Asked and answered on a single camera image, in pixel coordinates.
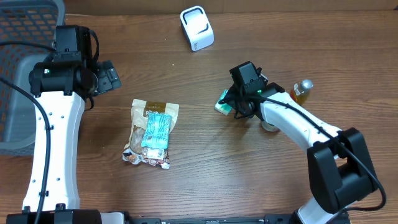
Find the brown snack bag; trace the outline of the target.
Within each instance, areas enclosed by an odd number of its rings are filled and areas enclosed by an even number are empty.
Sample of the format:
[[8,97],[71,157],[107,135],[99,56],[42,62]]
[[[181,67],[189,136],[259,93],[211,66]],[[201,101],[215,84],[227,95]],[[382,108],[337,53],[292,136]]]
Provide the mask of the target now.
[[140,164],[149,164],[154,167],[169,169],[170,160],[168,148],[153,149],[149,147],[142,147],[141,142],[147,128],[149,113],[162,113],[171,115],[171,133],[176,125],[178,112],[178,104],[152,102],[138,99],[133,100],[131,108],[131,134],[129,137],[129,142],[124,147],[123,160],[126,162],[130,162],[135,166],[138,166]]

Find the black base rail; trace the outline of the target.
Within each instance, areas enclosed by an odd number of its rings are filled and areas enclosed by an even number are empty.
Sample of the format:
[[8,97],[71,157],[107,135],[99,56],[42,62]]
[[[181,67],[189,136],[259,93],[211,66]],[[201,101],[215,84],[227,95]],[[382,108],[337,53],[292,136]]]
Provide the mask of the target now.
[[189,218],[161,220],[160,218],[129,217],[125,223],[129,224],[299,224],[297,215],[265,215],[264,217],[239,218]]

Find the yellow dish soap bottle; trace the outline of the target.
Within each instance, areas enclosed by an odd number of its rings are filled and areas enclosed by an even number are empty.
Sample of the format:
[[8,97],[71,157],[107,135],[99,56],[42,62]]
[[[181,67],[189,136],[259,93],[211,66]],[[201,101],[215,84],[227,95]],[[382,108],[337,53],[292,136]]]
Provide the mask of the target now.
[[298,104],[303,105],[310,95],[313,88],[313,82],[309,79],[304,79],[301,82],[295,83],[290,91],[290,97]]

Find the teal wafer packet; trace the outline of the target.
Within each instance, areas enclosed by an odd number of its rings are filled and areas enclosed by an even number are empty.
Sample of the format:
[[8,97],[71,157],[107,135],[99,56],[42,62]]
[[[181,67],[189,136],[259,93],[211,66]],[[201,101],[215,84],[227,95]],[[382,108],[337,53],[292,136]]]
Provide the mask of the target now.
[[142,147],[167,149],[172,117],[169,114],[149,113],[147,128],[141,142]]

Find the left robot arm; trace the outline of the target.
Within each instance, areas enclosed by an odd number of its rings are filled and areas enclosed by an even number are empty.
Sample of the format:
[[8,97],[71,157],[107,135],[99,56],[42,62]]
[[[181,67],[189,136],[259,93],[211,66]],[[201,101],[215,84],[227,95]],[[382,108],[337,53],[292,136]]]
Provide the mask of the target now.
[[29,73],[30,91],[12,88],[35,106],[32,172],[21,213],[7,223],[129,223],[128,212],[81,209],[76,181],[78,133],[86,101],[121,87],[111,61],[92,50],[95,32],[57,26],[55,48]]

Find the white barcode scanner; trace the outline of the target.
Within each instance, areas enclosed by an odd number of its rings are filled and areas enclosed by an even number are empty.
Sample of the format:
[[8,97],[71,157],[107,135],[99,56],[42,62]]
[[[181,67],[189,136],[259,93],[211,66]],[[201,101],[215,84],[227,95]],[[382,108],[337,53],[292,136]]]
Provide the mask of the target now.
[[204,49],[214,42],[214,32],[204,8],[193,6],[180,13],[180,22],[193,52]]

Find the green lidded jar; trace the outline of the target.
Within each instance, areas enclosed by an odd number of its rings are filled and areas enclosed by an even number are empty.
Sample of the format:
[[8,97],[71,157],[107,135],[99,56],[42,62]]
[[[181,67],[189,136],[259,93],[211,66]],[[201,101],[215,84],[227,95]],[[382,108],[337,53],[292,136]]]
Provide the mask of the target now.
[[268,132],[276,132],[276,131],[279,130],[278,127],[276,127],[276,126],[274,126],[272,124],[269,124],[266,121],[261,121],[261,126]]

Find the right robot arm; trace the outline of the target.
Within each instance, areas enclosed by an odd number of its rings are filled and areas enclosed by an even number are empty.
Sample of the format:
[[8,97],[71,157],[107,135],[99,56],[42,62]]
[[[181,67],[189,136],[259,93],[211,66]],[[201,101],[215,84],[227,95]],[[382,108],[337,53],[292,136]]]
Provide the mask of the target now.
[[264,223],[349,223],[354,203],[381,188],[364,136],[318,119],[250,61],[229,73],[233,85],[219,103],[236,119],[256,116],[263,128],[282,131],[307,155],[311,199],[292,214],[265,215]]

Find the teal tissue pack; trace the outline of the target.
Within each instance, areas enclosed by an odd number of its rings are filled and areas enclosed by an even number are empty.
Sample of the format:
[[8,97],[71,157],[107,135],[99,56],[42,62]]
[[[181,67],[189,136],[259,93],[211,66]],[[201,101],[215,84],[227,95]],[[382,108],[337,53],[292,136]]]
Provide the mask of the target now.
[[228,90],[224,90],[224,92],[219,97],[217,103],[215,104],[215,110],[227,116],[231,110],[233,109],[229,104],[220,104],[219,101],[223,100],[226,96]]

